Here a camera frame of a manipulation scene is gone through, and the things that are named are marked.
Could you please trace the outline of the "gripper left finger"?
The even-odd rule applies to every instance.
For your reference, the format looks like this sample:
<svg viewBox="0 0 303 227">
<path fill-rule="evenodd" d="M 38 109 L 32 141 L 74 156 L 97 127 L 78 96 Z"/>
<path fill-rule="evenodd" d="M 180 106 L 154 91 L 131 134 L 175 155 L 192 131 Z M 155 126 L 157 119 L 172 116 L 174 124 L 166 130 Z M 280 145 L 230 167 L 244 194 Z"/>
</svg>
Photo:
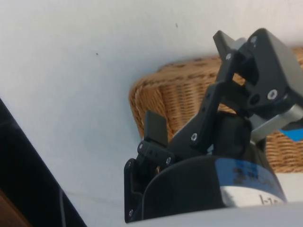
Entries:
<svg viewBox="0 0 303 227">
<path fill-rule="evenodd" d="M 148 184 L 162 170 L 175 162 L 168 151 L 166 119 L 150 110 L 145 112 L 143 139 L 137 147 L 137 157 L 124 167 L 124 219 L 131 223 L 143 219 L 143 198 Z"/>
</svg>

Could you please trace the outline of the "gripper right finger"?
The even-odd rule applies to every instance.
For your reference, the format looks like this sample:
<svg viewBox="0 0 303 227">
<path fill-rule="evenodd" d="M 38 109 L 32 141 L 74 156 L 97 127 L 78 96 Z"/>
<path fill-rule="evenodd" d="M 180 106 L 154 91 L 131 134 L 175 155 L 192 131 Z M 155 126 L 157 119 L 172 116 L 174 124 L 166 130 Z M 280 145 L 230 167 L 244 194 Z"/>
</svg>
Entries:
<svg viewBox="0 0 303 227">
<path fill-rule="evenodd" d="M 178 160 L 206 155 L 263 156 L 266 137 L 303 126 L 303 72 L 292 51 L 268 30 L 248 40 L 213 36 L 221 58 L 198 113 L 169 142 Z"/>
</svg>

